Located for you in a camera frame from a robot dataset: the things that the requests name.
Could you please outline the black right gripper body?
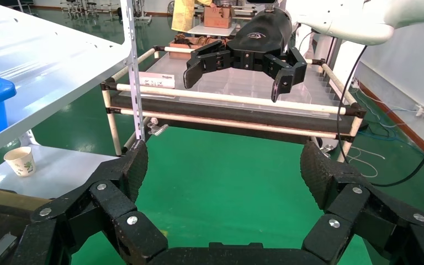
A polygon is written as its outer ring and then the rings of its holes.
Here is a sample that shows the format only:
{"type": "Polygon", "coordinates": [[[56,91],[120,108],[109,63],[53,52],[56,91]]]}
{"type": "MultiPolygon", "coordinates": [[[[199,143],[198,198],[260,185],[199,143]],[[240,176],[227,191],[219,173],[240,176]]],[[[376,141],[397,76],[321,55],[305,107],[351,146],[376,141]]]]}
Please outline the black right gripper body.
{"type": "Polygon", "coordinates": [[[261,11],[246,23],[228,42],[231,67],[243,70],[264,69],[264,56],[284,52],[292,35],[292,21],[287,11],[274,8],[261,11]]]}

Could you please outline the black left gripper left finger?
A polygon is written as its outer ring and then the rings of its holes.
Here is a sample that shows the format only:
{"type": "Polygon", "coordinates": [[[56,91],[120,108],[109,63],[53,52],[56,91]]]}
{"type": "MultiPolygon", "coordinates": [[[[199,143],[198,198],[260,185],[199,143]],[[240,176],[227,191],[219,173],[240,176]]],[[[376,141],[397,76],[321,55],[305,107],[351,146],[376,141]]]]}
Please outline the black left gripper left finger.
{"type": "Polygon", "coordinates": [[[89,237],[105,234],[126,264],[147,264],[168,247],[165,235],[135,204],[148,152],[137,140],[125,156],[102,162],[78,188],[37,208],[13,264],[70,264],[89,237]]]}

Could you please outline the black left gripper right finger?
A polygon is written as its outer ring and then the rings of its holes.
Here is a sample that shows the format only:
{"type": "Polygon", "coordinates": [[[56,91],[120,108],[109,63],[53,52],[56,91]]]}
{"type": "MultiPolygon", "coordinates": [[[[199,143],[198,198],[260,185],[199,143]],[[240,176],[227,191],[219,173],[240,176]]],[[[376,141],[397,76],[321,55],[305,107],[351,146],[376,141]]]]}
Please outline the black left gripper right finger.
{"type": "Polygon", "coordinates": [[[304,251],[336,264],[357,235],[390,264],[424,264],[424,212],[376,189],[312,141],[303,147],[300,170],[324,213],[303,240],[304,251]]]}

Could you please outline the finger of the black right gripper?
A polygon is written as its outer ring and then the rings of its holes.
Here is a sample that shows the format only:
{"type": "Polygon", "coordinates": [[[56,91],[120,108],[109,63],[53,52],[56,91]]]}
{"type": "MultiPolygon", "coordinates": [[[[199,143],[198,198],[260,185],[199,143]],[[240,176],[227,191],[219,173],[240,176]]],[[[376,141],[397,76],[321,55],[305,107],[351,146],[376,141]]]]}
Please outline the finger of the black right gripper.
{"type": "Polygon", "coordinates": [[[193,50],[183,73],[185,89],[191,89],[203,74],[230,68],[231,63],[231,51],[220,40],[193,50]]]}
{"type": "Polygon", "coordinates": [[[295,47],[279,56],[267,54],[267,75],[274,80],[271,101],[276,102],[281,94],[290,93],[292,86],[302,83],[306,67],[306,60],[295,47]]]}

